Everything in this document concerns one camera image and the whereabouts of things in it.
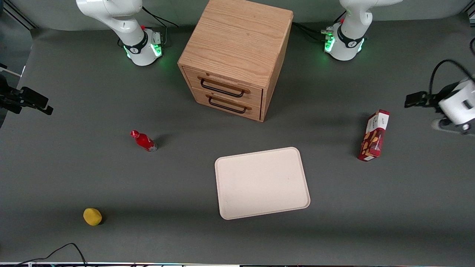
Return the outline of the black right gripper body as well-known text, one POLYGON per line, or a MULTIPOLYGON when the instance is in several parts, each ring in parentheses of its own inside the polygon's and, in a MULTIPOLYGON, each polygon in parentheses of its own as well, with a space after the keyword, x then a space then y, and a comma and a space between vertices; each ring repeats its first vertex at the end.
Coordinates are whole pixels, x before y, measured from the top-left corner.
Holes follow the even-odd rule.
POLYGON ((20 95, 23 89, 15 89, 7 84, 7 80, 3 75, 0 75, 0 105, 7 111, 15 114, 20 114, 22 106, 20 104, 20 95))

